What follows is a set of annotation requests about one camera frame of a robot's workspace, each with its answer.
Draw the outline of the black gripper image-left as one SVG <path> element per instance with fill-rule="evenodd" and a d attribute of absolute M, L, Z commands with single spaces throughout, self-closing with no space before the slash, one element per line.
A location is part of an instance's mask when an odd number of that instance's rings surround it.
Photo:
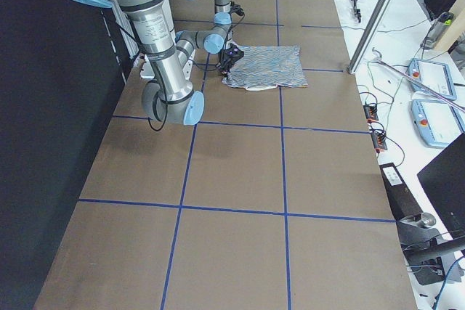
<path fill-rule="evenodd" d="M 228 78 L 230 69 L 234 64 L 244 57 L 244 52 L 236 45 L 230 44 L 219 53 L 219 72 L 224 78 Z"/>

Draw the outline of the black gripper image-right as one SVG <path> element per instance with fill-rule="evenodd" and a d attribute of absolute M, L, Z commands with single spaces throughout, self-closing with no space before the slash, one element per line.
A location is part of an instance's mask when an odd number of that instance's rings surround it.
<path fill-rule="evenodd" d="M 244 9 L 241 5 L 236 4 L 234 1 L 230 2 L 230 11 L 231 15 L 236 14 L 237 16 L 244 17 Z"/>

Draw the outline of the silver robot arm image-left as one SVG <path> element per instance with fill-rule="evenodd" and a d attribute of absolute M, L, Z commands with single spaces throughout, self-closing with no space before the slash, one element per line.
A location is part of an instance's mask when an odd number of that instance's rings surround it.
<path fill-rule="evenodd" d="M 185 77 L 184 67 L 196 49 L 218 54 L 217 68 L 227 74 L 244 53 L 232 40 L 231 15 L 243 9 L 231 0 L 214 0 L 214 26 L 210 30 L 184 30 L 173 34 L 171 10 L 165 0 L 73 0 L 93 7 L 109 8 L 117 1 L 133 24 L 136 43 L 147 56 L 155 77 L 142 93 L 142 107 L 151 120 L 195 125 L 204 110 L 204 96 Z"/>

